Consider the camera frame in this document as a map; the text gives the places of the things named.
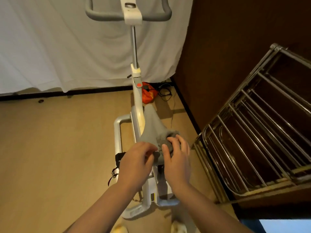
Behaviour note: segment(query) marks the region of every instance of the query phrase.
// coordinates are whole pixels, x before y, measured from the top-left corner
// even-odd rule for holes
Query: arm
[[[164,155],[164,174],[173,193],[187,209],[200,232],[213,233],[252,233],[225,211],[189,184],[190,179],[190,147],[179,135],[167,138],[173,145],[173,157],[169,149],[162,146]]]
[[[157,147],[146,142],[133,145],[120,162],[118,182],[72,225],[68,233],[110,232],[123,210],[146,182]]]

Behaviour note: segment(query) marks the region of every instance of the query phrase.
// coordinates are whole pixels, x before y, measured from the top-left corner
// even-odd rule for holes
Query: hand
[[[179,135],[176,135],[176,138],[168,137],[167,140],[173,145],[173,157],[170,156],[167,145],[163,144],[164,175],[176,195],[183,186],[189,184],[191,173],[190,147],[188,142]]]
[[[153,152],[158,148],[147,142],[138,142],[123,156],[120,162],[118,184],[136,194],[146,182],[153,165]]]

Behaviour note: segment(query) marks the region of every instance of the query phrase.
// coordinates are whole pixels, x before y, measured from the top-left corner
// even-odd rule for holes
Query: person's right arm
[[[212,233],[252,233],[211,200],[196,190],[190,179],[190,148],[179,135],[167,138],[173,145],[173,157],[169,149],[162,145],[164,156],[164,174],[175,196],[187,209],[200,232]]]

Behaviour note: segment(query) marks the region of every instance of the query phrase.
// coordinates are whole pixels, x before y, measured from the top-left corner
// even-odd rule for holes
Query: white curtain
[[[132,61],[129,27],[97,22],[84,0],[0,0],[0,93],[29,87],[63,91],[129,85]],[[120,0],[93,0],[96,11],[121,11]],[[144,12],[161,0],[137,0]],[[192,0],[169,0],[168,22],[136,27],[142,79],[172,76],[185,41]]]

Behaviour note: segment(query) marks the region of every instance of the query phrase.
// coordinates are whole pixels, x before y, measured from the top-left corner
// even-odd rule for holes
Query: person's left arm
[[[146,182],[157,147],[146,142],[133,145],[120,162],[118,182],[111,187],[70,227],[68,233],[110,232],[136,192]]]

